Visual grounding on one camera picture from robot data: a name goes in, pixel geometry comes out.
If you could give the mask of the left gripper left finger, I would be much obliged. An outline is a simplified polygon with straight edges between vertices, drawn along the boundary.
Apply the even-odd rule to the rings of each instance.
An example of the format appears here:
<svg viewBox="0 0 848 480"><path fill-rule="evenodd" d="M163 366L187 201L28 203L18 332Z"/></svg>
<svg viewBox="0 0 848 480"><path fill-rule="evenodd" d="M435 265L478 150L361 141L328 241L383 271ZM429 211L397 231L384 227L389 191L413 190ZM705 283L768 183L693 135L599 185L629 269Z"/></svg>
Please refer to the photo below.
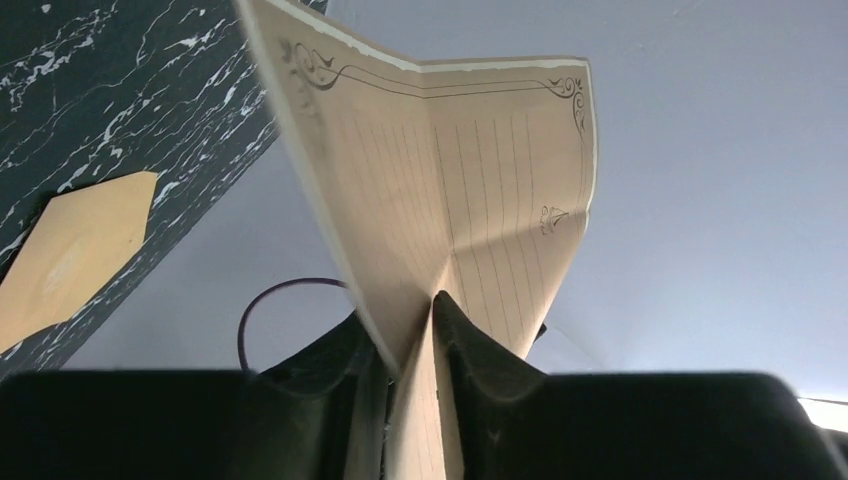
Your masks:
<svg viewBox="0 0 848 480"><path fill-rule="evenodd" d="M261 373L19 374L1 385L1 475L375 479L388 383L355 316Z"/></svg>

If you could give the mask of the beige letter paper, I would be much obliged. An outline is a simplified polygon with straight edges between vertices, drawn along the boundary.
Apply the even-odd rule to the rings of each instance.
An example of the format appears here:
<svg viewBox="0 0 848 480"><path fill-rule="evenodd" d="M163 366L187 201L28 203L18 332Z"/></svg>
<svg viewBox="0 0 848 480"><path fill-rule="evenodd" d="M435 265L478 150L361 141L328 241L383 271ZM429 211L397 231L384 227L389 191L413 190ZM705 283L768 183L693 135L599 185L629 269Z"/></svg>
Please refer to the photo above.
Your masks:
<svg viewBox="0 0 848 480"><path fill-rule="evenodd" d="M432 301L525 359L585 234L598 161L587 59L415 60L296 1L237 10L289 156L399 382L391 479L449 479Z"/></svg>

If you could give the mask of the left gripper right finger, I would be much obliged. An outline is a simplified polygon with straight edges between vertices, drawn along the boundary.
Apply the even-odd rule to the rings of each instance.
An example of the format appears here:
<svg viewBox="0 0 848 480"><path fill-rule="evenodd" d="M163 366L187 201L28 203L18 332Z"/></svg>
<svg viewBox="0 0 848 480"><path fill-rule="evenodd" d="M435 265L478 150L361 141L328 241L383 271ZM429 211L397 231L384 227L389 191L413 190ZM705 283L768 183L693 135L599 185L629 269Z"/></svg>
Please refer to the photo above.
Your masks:
<svg viewBox="0 0 848 480"><path fill-rule="evenodd" d="M847 441L752 372L546 374L432 303L451 479L843 479Z"/></svg>

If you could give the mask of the orange brown envelope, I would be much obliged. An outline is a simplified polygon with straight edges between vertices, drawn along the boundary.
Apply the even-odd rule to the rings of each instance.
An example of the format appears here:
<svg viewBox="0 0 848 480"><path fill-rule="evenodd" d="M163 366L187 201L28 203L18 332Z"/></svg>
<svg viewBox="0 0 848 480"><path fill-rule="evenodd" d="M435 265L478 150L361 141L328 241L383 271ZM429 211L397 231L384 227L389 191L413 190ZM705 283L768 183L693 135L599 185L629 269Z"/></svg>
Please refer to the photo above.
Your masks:
<svg viewBox="0 0 848 480"><path fill-rule="evenodd" d="M144 243L157 174L52 198L1 283L1 350L70 320Z"/></svg>

